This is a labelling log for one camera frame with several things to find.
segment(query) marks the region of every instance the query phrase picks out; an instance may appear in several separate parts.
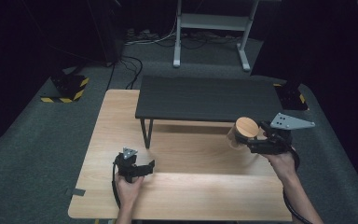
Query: black table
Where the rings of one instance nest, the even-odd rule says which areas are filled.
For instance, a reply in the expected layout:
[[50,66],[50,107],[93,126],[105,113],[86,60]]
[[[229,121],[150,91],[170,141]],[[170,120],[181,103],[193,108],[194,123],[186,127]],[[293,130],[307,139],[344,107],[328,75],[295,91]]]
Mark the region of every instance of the black table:
[[[135,117],[150,148],[154,119],[235,122],[240,117],[272,120],[282,112],[272,82],[145,76]],[[145,119],[150,119],[146,132]]]

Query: human hand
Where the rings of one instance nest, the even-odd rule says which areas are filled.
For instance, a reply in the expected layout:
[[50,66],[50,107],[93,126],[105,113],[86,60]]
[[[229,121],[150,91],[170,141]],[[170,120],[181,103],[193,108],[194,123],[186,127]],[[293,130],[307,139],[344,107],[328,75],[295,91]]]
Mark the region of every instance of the human hand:
[[115,174],[116,189],[122,207],[132,209],[138,198],[144,179],[144,176],[139,176],[135,182],[129,183],[124,176],[119,175],[118,173]]
[[278,155],[266,155],[267,158],[278,178],[282,182],[290,180],[292,177],[296,177],[295,160],[291,152],[287,151]]

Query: metal bracket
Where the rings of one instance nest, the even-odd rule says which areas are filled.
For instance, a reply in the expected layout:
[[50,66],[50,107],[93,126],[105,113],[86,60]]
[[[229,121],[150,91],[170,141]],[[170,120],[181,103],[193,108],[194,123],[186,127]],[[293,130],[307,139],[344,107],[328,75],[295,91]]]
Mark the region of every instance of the metal bracket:
[[127,147],[123,147],[124,160],[126,160],[126,159],[128,159],[129,157],[135,155],[136,153],[138,153],[137,150],[130,149],[130,148],[127,148]]
[[296,119],[281,113],[275,116],[275,119],[271,122],[270,126],[276,129],[294,130],[315,127],[314,122],[306,121],[303,119]]

